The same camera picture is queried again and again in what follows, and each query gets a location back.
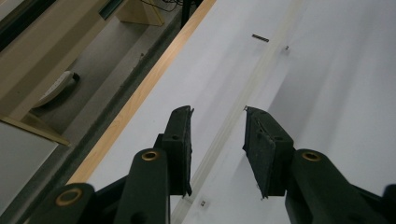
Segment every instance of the gold circular fastener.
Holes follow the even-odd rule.
[[[321,157],[314,151],[307,151],[303,153],[303,158],[308,161],[320,161]]]
[[[142,155],[144,161],[155,161],[160,157],[160,154],[156,151],[148,151]]]
[[[82,190],[78,188],[68,189],[56,198],[58,206],[67,206],[77,202],[82,197]]]

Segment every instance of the small metal object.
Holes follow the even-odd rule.
[[[320,161],[321,157],[314,151],[307,151],[303,153],[303,158],[308,161]]]
[[[264,42],[267,42],[267,43],[270,41],[270,40],[267,39],[267,38],[264,38],[264,37],[262,37],[262,36],[255,35],[255,34],[253,34],[252,37],[257,38],[257,39],[260,39],[260,40],[262,40],[262,41],[264,41]]]
[[[64,191],[62,194],[60,194],[56,198],[56,205],[58,206],[67,206],[70,204],[73,204],[77,202],[82,196],[82,190],[81,189],[69,189]]]
[[[156,151],[148,151],[142,155],[144,161],[155,161],[160,155]]]

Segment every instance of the wooden edge strip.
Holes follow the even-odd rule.
[[[154,88],[157,81],[176,58],[180,50],[184,47],[194,30],[204,19],[207,12],[215,4],[216,0],[205,0],[194,12],[189,21],[176,36],[174,41],[166,49],[158,62],[155,63],[148,75],[136,89],[134,94],[122,108],[120,113],[111,122],[105,133],[93,147],[89,155],[69,179],[67,184],[77,182],[87,182],[93,171],[99,165],[103,157],[110,150],[111,146],[117,140],[122,130],[128,124],[129,120],[134,116],[137,109],[143,104],[146,97]]]

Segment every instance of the gray floor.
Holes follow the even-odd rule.
[[[0,223],[22,223],[47,192],[67,182],[177,35],[180,10],[161,11],[161,27],[113,19],[71,64],[69,70],[78,73],[80,81],[70,82],[53,102],[32,111],[71,146],[55,149],[0,216]]]

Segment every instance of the wire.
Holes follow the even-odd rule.
[[[173,11],[173,10],[175,10],[175,8],[177,7],[177,5],[178,4],[175,4],[175,6],[172,8],[172,9],[165,9],[165,8],[163,8],[163,7],[158,7],[158,6],[156,6],[156,5],[154,5],[154,4],[151,4],[151,3],[148,3],[148,2],[145,2],[145,1],[143,1],[143,0],[140,0],[142,3],[145,3],[145,4],[147,4],[147,5],[150,5],[150,6],[153,6],[153,7],[156,7],[156,8],[158,8],[158,9],[160,9],[160,10],[163,10],[163,11],[167,11],[167,12],[171,12],[171,11]]]

